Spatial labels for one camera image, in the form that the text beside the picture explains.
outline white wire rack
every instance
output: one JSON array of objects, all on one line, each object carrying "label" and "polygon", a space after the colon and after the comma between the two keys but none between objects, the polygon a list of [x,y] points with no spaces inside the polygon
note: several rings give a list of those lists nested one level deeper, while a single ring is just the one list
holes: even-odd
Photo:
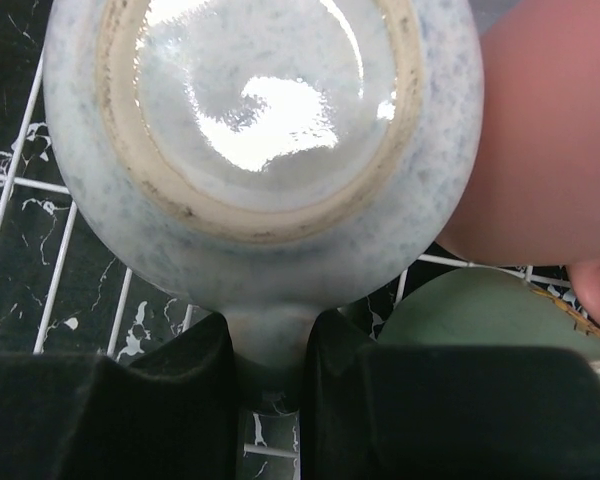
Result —
[{"label": "white wire rack", "polygon": [[[20,123],[19,133],[18,133],[15,143],[13,144],[13,152],[11,155],[11,160],[10,160],[10,164],[7,169],[7,173],[6,174],[0,173],[0,183],[2,183],[2,185],[3,185],[2,186],[2,189],[3,189],[2,194],[0,196],[0,239],[1,239],[1,229],[2,229],[4,219],[5,219],[5,213],[7,211],[7,204],[9,203],[9,200],[11,198],[11,195],[13,193],[15,186],[24,186],[24,187],[29,187],[31,189],[35,189],[35,190],[39,190],[39,191],[54,192],[57,194],[70,196],[70,192],[63,185],[56,185],[56,184],[47,183],[47,182],[43,182],[43,181],[32,180],[32,179],[24,178],[23,176],[17,175],[18,164],[21,161],[22,150],[23,150],[23,146],[25,144],[25,139],[27,136],[29,126],[31,124],[31,118],[32,118],[32,114],[34,111],[34,106],[36,104],[36,100],[38,99],[38,96],[40,95],[40,86],[41,86],[41,81],[42,81],[42,62],[43,62],[43,60],[42,60],[42,55],[41,55],[40,59],[38,61],[35,77],[34,77],[32,85],[31,85],[27,106],[26,106],[24,115],[22,116],[22,121]],[[49,328],[49,323],[50,323],[54,303],[56,300],[56,294],[58,292],[58,287],[62,281],[63,267],[65,264],[65,259],[67,257],[67,251],[69,248],[69,243],[71,241],[71,235],[73,232],[77,213],[78,213],[78,211],[76,208],[76,204],[73,201],[71,201],[69,213],[66,218],[65,225],[64,225],[64,233],[63,233],[62,240],[60,243],[59,252],[58,252],[58,255],[55,260],[53,275],[51,278],[51,282],[49,284],[46,301],[44,303],[44,310],[43,310],[42,317],[40,318],[39,325],[38,325],[37,338],[35,340],[35,345],[32,348],[32,352],[36,353],[36,354],[42,353],[43,349],[44,349],[44,342],[45,342],[45,339],[47,336],[47,331]],[[420,256],[419,260],[423,261],[423,262],[428,262],[428,263],[438,264],[438,265],[446,265],[446,266],[450,266],[450,267],[471,268],[471,267],[479,266],[474,263],[464,262],[464,261],[457,260],[457,259],[445,258],[445,257],[441,257],[441,256],[434,256],[434,255],[426,255],[426,254]],[[534,269],[532,266],[527,266],[527,267],[523,267],[520,269],[500,269],[500,270],[503,270],[511,275],[515,275],[517,277],[524,278],[527,281],[544,284],[545,286],[570,288],[569,282],[567,282],[567,281],[550,278],[550,277],[546,277],[546,276],[541,276],[541,275],[535,275]],[[395,292],[396,293],[396,295],[395,295],[396,303],[399,302],[403,297],[407,276],[408,276],[408,270],[405,270],[402,273],[402,275],[400,276],[400,279],[399,279],[398,285],[397,285],[397,291]],[[116,344],[118,342],[118,337],[120,334],[120,329],[121,329],[121,324],[122,324],[122,319],[123,319],[123,311],[125,309],[125,305],[127,302],[127,296],[129,293],[129,288],[131,285],[132,278],[133,278],[133,273],[131,270],[129,270],[127,268],[124,278],[122,280],[122,284],[120,286],[119,299],[118,299],[115,315],[113,318],[113,325],[112,325],[112,328],[110,331],[108,346],[106,349],[106,354],[111,357],[114,357],[114,351],[116,348]],[[189,305],[187,307],[186,313],[185,313],[185,316],[183,319],[183,323],[182,323],[183,331],[186,330],[187,328],[189,328],[189,326],[191,325],[192,312],[194,311],[195,308],[196,307],[193,305]],[[258,437],[258,420],[257,419],[256,419],[256,437]],[[271,457],[294,459],[295,460],[294,463],[296,463],[296,465],[298,463],[297,460],[299,458],[299,453],[297,451],[297,448],[295,449],[295,451],[271,448],[271,447],[266,446],[266,442],[262,442],[262,441],[259,442],[257,438],[256,438],[256,444],[245,444],[244,450],[245,450],[245,452],[252,453],[252,454],[262,454],[262,455],[268,455]],[[299,478],[299,472],[298,472],[297,468],[296,468],[294,478]]]}]

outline black marble surface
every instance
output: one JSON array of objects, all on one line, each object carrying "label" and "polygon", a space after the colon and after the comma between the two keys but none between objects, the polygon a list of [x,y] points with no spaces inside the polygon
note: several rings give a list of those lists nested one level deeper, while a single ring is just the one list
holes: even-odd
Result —
[{"label": "black marble surface", "polygon": [[[6,175],[12,161],[14,142],[44,43],[51,3],[52,0],[0,0],[1,175]],[[63,186],[45,123],[42,92],[36,99],[31,122],[26,126],[17,175]],[[0,180],[0,199],[2,190]],[[70,207],[71,197],[65,193],[21,184],[14,188],[0,229],[0,352],[33,351]],[[432,245],[427,253],[453,258],[437,245]],[[454,268],[416,262],[409,269],[405,295]],[[106,353],[125,272],[126,267],[78,214],[45,332],[44,351]],[[559,268],[535,269],[534,273],[565,278],[564,270]],[[374,337],[399,300],[397,286],[395,279],[343,311]],[[569,289],[545,287],[578,307]],[[185,303],[132,277],[114,358],[126,364],[169,341],[182,331],[186,310]],[[194,307],[192,322],[206,314],[203,309]],[[297,451],[295,417],[271,419],[252,415],[248,417],[246,429],[249,443]],[[244,457],[241,478],[290,480],[294,475],[298,478],[293,459],[257,453]]]}]

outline wire rack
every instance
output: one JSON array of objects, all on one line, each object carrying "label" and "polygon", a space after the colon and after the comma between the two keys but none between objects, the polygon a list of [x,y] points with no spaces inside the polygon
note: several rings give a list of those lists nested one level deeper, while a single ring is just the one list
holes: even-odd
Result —
[{"label": "wire rack", "polygon": [[[3,5],[10,0],[0,0]],[[35,8],[38,7],[39,0],[32,0],[30,6],[24,8],[31,8],[34,12]],[[34,38],[28,31],[30,27],[28,24],[19,24],[14,16],[10,15],[7,10],[1,10],[2,27],[0,28],[13,28],[13,38],[17,39],[18,42],[22,43],[22,48],[30,50],[29,57],[34,59],[36,63],[35,74],[33,80],[28,86],[28,96],[26,103],[24,103],[24,109],[19,112],[17,118],[14,117],[15,113],[7,115],[7,102],[9,92],[0,91],[0,95],[4,96],[5,102],[5,115],[9,116],[13,122],[19,122],[19,129],[15,139],[12,139],[10,148],[0,150],[0,252],[2,250],[7,251],[5,254],[0,253],[0,266],[3,263],[2,257],[9,257],[9,249],[15,247],[12,246],[14,240],[9,239],[9,235],[16,235],[14,229],[9,226],[16,222],[22,224],[22,228],[25,228],[27,221],[22,220],[22,215],[14,220],[10,219],[10,215],[13,216],[13,211],[24,212],[31,216],[27,205],[32,202],[40,207],[46,214],[52,215],[52,227],[53,227],[53,238],[56,239],[56,246],[51,246],[51,233],[46,235],[37,235],[39,237],[39,250],[41,254],[41,266],[44,266],[50,271],[50,277],[44,277],[46,280],[36,281],[35,289],[37,292],[44,291],[34,295],[31,293],[33,287],[25,285],[26,288],[13,288],[6,287],[6,289],[0,289],[0,329],[6,325],[3,324],[5,319],[11,318],[16,313],[19,315],[20,329],[24,329],[31,332],[35,332],[31,336],[29,345],[17,346],[16,348],[10,348],[9,342],[3,342],[3,346],[0,351],[11,350],[25,350],[28,349],[34,354],[40,354],[45,351],[45,347],[48,346],[50,341],[50,333],[53,330],[59,329],[61,326],[65,330],[76,330],[79,325],[78,314],[71,315],[70,304],[79,303],[80,290],[73,289],[71,294],[64,295],[61,300],[58,300],[59,292],[62,290],[63,282],[72,281],[68,277],[75,276],[75,272],[81,272],[91,268],[91,263],[88,255],[78,255],[77,260],[72,260],[72,266],[67,266],[67,258],[71,252],[71,248],[76,247],[72,242],[76,229],[80,229],[82,232],[85,230],[84,222],[81,219],[80,213],[76,207],[76,204],[71,199],[70,192],[62,184],[62,179],[58,173],[50,175],[55,178],[55,181],[48,181],[48,179],[36,178],[35,175],[29,175],[28,166],[29,163],[38,161],[38,163],[46,162],[45,169],[54,170],[53,163],[55,162],[52,150],[51,141],[46,131],[46,124],[44,121],[43,106],[41,102],[41,83],[42,83],[42,52],[44,42],[43,37],[40,38],[40,29],[38,29],[38,38]],[[18,66],[14,65],[13,75],[18,75]],[[5,120],[5,116],[0,117],[0,121]],[[27,149],[32,143],[40,141],[43,142],[42,148],[39,149],[35,155],[28,154]],[[27,192],[24,200],[18,200],[18,195],[14,195],[15,192],[20,189],[21,191]],[[29,246],[29,240],[27,240],[27,232],[22,229],[19,231],[24,244]],[[76,248],[84,250],[84,246],[77,246]],[[175,335],[178,335],[182,331],[189,328],[192,323],[204,317],[206,312],[195,305],[180,305],[178,308],[178,300],[163,298],[162,305],[163,317],[166,317],[170,322],[170,334],[163,335],[162,338],[152,338],[151,332],[147,329],[144,318],[146,316],[147,301],[138,301],[138,298],[131,301],[130,292],[133,290],[134,285],[140,288],[143,292],[148,292],[149,288],[144,285],[141,280],[134,276],[133,272],[119,264],[113,254],[109,252],[110,261],[106,263],[106,267],[103,272],[100,273],[98,282],[94,283],[91,293],[97,294],[96,301],[93,302],[91,311],[92,317],[97,312],[97,306],[102,297],[107,296],[108,302],[111,304],[106,310],[112,318],[101,319],[99,324],[98,338],[100,341],[95,341],[90,345],[86,345],[83,342],[78,345],[80,350],[93,350],[97,349],[101,353],[109,355],[110,357],[124,361],[126,357],[131,357],[138,353],[151,350],[161,343],[164,343]],[[424,254],[416,262],[420,265],[438,265],[446,266],[450,268],[471,268],[478,266],[473,263],[464,262],[450,256],[442,256],[435,254]],[[25,269],[36,268],[35,265],[23,266],[22,271]],[[535,282],[545,288],[548,288],[553,294],[561,296],[566,301],[574,305],[575,297],[573,297],[570,291],[569,282],[566,281],[560,275],[553,273],[543,274],[544,270],[535,270],[531,266],[519,267],[513,269],[502,269],[511,275],[515,275],[520,278],[524,278],[527,281]],[[396,282],[391,284],[391,288],[394,289],[392,297],[394,304],[399,302],[404,294],[407,281],[409,279],[409,271],[404,271]],[[33,307],[28,311],[19,310],[17,305],[23,303],[23,296],[31,296],[34,298],[35,303]],[[143,334],[139,337],[133,332],[140,328],[143,330]],[[53,347],[56,351],[58,349],[70,349],[71,344],[65,344],[61,347]],[[299,478],[299,439],[298,439],[298,427],[296,419],[283,420],[283,424],[278,425],[278,430],[284,430],[278,437],[285,437],[286,441],[273,441],[270,438],[265,439],[267,436],[264,430],[275,429],[267,422],[273,422],[271,419],[260,418],[257,415],[253,416],[251,424],[252,435],[250,441],[245,444],[244,450],[245,455],[255,456],[256,460],[253,463],[251,472],[244,472],[244,478]]]}]

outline glossy glaze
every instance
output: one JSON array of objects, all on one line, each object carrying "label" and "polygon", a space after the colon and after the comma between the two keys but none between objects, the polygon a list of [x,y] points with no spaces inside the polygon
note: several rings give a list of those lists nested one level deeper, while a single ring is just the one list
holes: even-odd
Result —
[{"label": "glossy glaze", "polygon": [[[186,21],[136,29],[127,27],[143,25],[148,2],[129,2],[130,10],[124,3],[55,3],[45,101],[63,177],[96,234],[138,275],[225,314],[239,362],[265,372],[253,378],[262,391],[250,406],[293,409],[289,392],[263,383],[266,372],[297,374],[315,316],[363,297],[413,262],[466,185],[483,89],[471,10],[446,0],[298,1],[291,2],[295,16],[286,17],[289,2],[216,1]],[[188,11],[194,4],[202,2],[188,2]],[[235,21],[249,5],[256,20]],[[223,11],[234,21],[218,23]],[[187,35],[202,35],[205,61],[172,38],[182,22],[200,29]],[[258,63],[265,43],[254,29],[265,26],[277,28],[267,43],[281,47]],[[293,29],[295,37],[287,33]],[[177,65],[156,59],[169,42]],[[218,75],[224,71],[239,75]],[[198,107],[185,96],[187,75]],[[331,122],[318,130],[323,144],[338,139],[333,147],[290,146],[297,99],[272,99],[274,90],[259,90],[265,78],[328,100],[303,115],[305,125],[307,118]],[[249,123],[249,115],[266,111],[265,95],[269,108],[283,100],[287,116]],[[235,112],[246,117],[232,120]],[[225,133],[231,125],[261,128],[256,138],[279,143],[255,142],[256,149],[241,137],[247,143],[236,160],[227,150],[233,141],[210,144],[209,125]],[[247,158],[250,168],[236,167]]]}]

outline pottery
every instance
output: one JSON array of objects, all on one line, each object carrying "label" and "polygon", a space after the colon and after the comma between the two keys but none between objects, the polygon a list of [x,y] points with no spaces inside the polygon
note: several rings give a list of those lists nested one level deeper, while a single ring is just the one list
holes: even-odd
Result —
[{"label": "pottery", "polygon": [[490,268],[462,268],[426,283],[396,306],[378,342],[566,348],[600,378],[600,329],[547,291]]},{"label": "pottery", "polygon": [[94,232],[225,316],[245,406],[275,415],[297,408],[318,314],[448,220],[483,71],[464,0],[56,0],[44,95]]},{"label": "pottery", "polygon": [[438,243],[485,265],[568,265],[600,323],[600,0],[523,0],[481,44],[482,138]]}]

